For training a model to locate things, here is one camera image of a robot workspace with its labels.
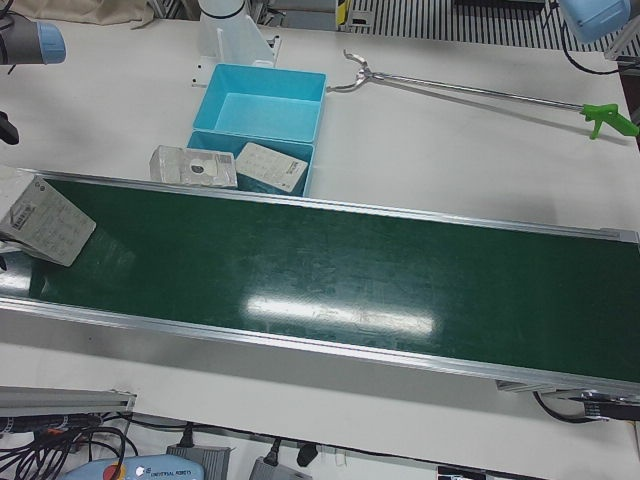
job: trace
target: barcode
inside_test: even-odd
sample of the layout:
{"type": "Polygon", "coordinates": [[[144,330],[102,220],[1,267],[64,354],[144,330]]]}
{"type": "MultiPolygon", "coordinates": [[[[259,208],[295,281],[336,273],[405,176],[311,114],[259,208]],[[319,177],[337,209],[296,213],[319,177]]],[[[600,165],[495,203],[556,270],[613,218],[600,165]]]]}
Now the barcode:
{"type": "Polygon", "coordinates": [[[33,205],[25,205],[24,210],[20,212],[20,215],[14,218],[14,212],[11,212],[11,226],[16,230],[21,230],[31,214],[35,211],[36,207],[33,205]]]}
{"type": "Polygon", "coordinates": [[[224,163],[226,165],[231,165],[231,159],[233,157],[231,155],[220,155],[218,154],[218,163],[224,163]]]}

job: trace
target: blue plastic bin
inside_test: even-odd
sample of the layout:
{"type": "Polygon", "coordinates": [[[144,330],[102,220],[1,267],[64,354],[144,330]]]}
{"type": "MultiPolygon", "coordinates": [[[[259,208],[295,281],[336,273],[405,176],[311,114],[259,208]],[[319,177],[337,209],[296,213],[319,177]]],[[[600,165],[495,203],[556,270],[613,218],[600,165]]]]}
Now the blue plastic bin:
{"type": "Polygon", "coordinates": [[[314,143],[325,84],[322,73],[219,64],[193,128],[314,143]]]}
{"type": "MultiPolygon", "coordinates": [[[[290,195],[300,197],[306,193],[307,180],[309,179],[309,172],[311,170],[311,163],[313,161],[313,145],[310,143],[294,143],[285,142],[282,140],[268,140],[264,138],[253,138],[239,135],[229,135],[216,132],[203,132],[195,131],[191,134],[189,139],[188,148],[198,148],[202,150],[219,150],[223,152],[231,152],[235,157],[240,155],[240,152],[248,142],[257,143],[263,147],[270,148],[285,155],[290,155],[294,158],[307,162],[307,171],[305,176],[300,182],[299,186],[291,192],[290,195]]],[[[250,182],[247,179],[238,176],[238,189],[250,192],[259,193],[281,193],[275,189],[273,191],[264,187],[258,188],[257,184],[250,182]]]]}

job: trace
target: white table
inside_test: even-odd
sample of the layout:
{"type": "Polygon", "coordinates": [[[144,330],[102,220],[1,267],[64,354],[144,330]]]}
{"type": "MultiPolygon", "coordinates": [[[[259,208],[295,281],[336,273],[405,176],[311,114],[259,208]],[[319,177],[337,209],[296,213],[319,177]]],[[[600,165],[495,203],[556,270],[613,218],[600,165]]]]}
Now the white table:
{"type": "MultiPolygon", "coordinates": [[[[22,136],[0,146],[2,162],[147,179],[158,144],[186,143],[203,94],[190,86],[196,25],[60,27],[64,64],[0,78],[0,104],[22,136]]],[[[349,48],[389,72],[624,104],[617,78],[578,73],[558,52],[279,33],[280,67],[325,71],[330,83],[353,79],[355,64],[341,58],[349,48]]],[[[578,58],[609,66],[597,54],[578,58]]],[[[327,97],[310,193],[640,230],[633,140],[586,133],[571,113],[366,85],[327,97]]],[[[0,370],[1,384],[129,390],[151,414],[546,478],[640,473],[627,424],[564,425],[490,381],[15,315],[0,325],[0,363],[15,366],[0,370]]]]}

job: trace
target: white box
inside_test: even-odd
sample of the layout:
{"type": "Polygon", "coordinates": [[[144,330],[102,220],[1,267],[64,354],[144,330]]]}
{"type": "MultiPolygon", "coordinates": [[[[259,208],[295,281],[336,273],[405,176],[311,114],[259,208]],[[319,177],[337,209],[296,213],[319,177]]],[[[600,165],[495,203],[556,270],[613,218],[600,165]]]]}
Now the white box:
{"type": "Polygon", "coordinates": [[[0,240],[70,266],[96,223],[33,173],[0,165],[0,240]]]}
{"type": "Polygon", "coordinates": [[[302,181],[307,162],[255,143],[247,143],[236,159],[239,174],[291,193],[302,181]]]}

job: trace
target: green conveyor belt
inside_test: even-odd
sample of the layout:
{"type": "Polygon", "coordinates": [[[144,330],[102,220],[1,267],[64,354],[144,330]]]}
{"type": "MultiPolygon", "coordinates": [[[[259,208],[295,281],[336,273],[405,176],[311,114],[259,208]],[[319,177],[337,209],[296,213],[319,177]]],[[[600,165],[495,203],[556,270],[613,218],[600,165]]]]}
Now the green conveyor belt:
{"type": "Polygon", "coordinates": [[[0,294],[640,382],[640,252],[525,233],[51,180],[98,224],[0,294]]]}

